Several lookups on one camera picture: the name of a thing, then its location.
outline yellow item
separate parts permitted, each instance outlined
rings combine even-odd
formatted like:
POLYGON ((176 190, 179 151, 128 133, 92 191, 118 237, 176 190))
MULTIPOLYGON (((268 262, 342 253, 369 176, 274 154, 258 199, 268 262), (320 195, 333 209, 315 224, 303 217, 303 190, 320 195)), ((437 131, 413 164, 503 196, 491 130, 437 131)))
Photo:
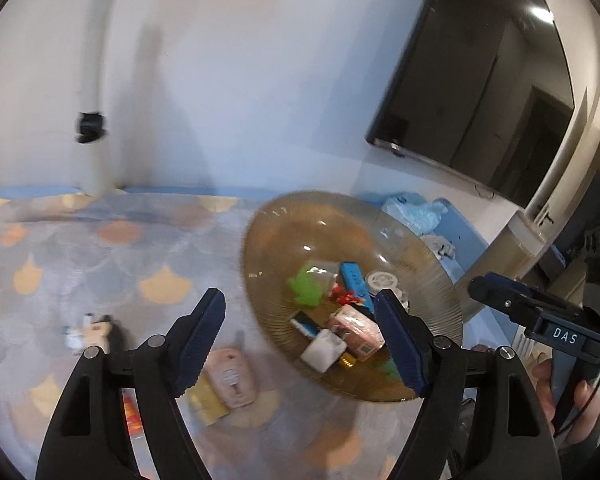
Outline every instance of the yellow item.
POLYGON ((186 391, 187 399, 205 426, 211 426, 220 417, 229 415, 229 410, 220 402, 204 374, 186 391))
POLYGON ((27 262, 13 273, 13 288, 21 296, 28 296, 38 290, 42 280, 43 270, 36 266, 33 255, 29 255, 27 262))
POLYGON ((60 399, 60 388, 53 375, 48 375, 38 386, 29 389, 29 397, 33 404, 46 418, 51 418, 60 399))
POLYGON ((149 301, 160 305, 175 305, 184 301, 191 290, 192 282, 174 274, 164 266, 153 276, 140 282, 140 292, 149 301))
POLYGON ((349 352, 344 352, 344 354, 340 356, 338 364, 343 368, 353 368, 353 365, 356 364, 356 362, 358 362, 358 360, 353 357, 353 355, 349 352))

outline blue gripper pad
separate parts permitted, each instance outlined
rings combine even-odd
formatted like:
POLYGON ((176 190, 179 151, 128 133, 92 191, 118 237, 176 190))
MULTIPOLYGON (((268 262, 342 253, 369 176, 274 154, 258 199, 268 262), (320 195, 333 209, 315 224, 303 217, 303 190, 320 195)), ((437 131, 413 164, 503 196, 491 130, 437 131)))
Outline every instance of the blue gripper pad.
POLYGON ((174 397, 196 384, 206 357, 224 322, 224 294, 210 288, 188 316, 178 318, 166 335, 170 383, 174 397))
POLYGON ((376 323, 402 382, 417 396, 424 396, 429 386, 433 335, 423 320, 407 314, 389 289, 376 295, 374 306, 376 323))

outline amber glass bowl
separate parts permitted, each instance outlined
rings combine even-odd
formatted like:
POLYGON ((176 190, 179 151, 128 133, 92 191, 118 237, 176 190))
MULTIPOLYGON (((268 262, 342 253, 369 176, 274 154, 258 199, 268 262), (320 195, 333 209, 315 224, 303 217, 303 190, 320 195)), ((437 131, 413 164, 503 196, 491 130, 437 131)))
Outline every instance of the amber glass bowl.
POLYGON ((352 368, 333 365, 319 374, 300 360, 308 340, 289 320, 302 310, 324 326, 338 305, 328 299, 315 307, 298 305, 287 280, 309 260, 357 262, 363 274, 388 270, 408 291, 410 314, 435 334, 462 343, 459 300, 443 267, 429 248, 400 222, 352 197, 296 192, 265 205, 253 218, 242 251, 242 272, 258 323, 302 372, 346 396, 375 402, 413 399, 388 364, 382 348, 352 368))

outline plastic bag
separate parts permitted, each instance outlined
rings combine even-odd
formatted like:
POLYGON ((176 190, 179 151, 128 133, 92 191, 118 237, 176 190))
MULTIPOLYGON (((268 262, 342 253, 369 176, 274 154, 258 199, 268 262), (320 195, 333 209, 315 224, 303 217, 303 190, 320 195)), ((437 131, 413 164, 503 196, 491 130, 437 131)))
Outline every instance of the plastic bag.
POLYGON ((422 236, 438 227, 446 207, 440 202, 420 202, 407 193, 387 199, 382 211, 406 225, 416 236, 422 236))

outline white wall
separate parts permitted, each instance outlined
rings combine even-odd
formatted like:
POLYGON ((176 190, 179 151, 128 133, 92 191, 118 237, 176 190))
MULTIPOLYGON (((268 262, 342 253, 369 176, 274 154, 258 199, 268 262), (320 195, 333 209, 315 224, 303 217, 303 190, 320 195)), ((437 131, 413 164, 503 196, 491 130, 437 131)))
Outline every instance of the white wall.
MULTIPOLYGON (((515 206, 364 134, 421 0, 117 0, 104 114, 122 185, 446 196, 487 240, 515 206)), ((74 184, 88 0, 0 14, 0 187, 74 184)))

